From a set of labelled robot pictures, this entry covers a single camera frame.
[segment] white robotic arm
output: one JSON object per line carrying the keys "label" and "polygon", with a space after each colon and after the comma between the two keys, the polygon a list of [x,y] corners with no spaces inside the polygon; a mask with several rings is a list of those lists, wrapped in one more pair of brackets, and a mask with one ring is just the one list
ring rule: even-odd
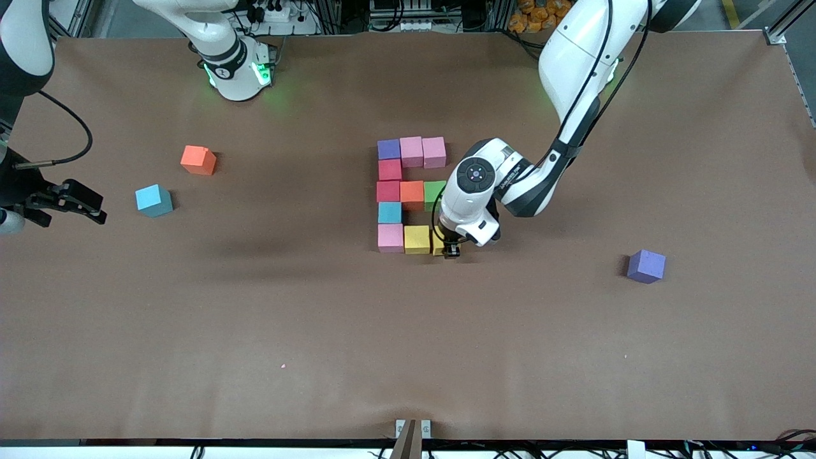
{"label": "white robotic arm", "polygon": [[277,49],[238,37],[222,11],[238,0],[134,0],[176,26],[204,60],[210,85],[229,100],[247,100],[272,83]]}
{"label": "white robotic arm", "polygon": [[599,116],[603,90],[618,56],[651,9],[650,29],[663,32],[687,19],[700,0],[580,0],[544,45],[539,76],[561,129],[536,164],[500,139],[476,143],[450,175],[439,221],[446,255],[457,242],[497,240],[499,200],[514,216],[536,216],[550,202],[561,175],[581,150]]}

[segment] power strip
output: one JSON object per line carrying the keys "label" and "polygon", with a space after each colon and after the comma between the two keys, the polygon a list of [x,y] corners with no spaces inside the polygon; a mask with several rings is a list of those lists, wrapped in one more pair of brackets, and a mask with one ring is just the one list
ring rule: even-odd
{"label": "power strip", "polygon": [[264,16],[264,22],[289,22],[290,15],[292,12],[292,7],[289,4],[289,0],[281,0],[281,10],[267,10],[266,15]]}
{"label": "power strip", "polygon": [[410,19],[400,22],[400,32],[430,32],[433,22],[430,19]]}

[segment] light blue cube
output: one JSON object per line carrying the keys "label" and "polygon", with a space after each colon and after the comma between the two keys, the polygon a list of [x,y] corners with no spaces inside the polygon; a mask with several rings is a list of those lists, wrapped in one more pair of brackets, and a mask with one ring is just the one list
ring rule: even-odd
{"label": "light blue cube", "polygon": [[402,204],[380,203],[377,223],[380,225],[402,223]]}
{"label": "light blue cube", "polygon": [[136,209],[149,217],[164,215],[173,210],[170,192],[159,185],[150,185],[136,191]]}

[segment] table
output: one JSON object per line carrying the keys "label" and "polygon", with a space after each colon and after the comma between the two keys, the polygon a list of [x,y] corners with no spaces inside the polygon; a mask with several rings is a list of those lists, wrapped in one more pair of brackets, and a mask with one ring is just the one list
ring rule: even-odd
{"label": "table", "polygon": [[[47,90],[105,196],[3,239],[3,438],[767,439],[816,424],[816,132],[759,32],[654,35],[548,209],[459,261],[375,251],[375,145],[557,118],[497,35],[291,38],[233,103],[183,40],[60,40]],[[82,147],[29,97],[11,146]],[[179,164],[207,145],[211,177]],[[444,172],[411,171],[416,179]],[[177,210],[153,220],[134,190]],[[412,216],[414,221],[427,218]],[[622,276],[668,256],[666,278]]]}

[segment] purple cube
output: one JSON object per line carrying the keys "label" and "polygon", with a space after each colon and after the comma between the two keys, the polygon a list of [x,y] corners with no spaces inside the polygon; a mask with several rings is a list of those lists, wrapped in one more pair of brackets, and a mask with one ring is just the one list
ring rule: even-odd
{"label": "purple cube", "polygon": [[399,159],[400,158],[400,141],[393,140],[377,140],[377,156],[378,160],[383,159]]}
{"label": "purple cube", "polygon": [[666,256],[641,250],[629,258],[626,277],[641,283],[652,283],[663,278]]}

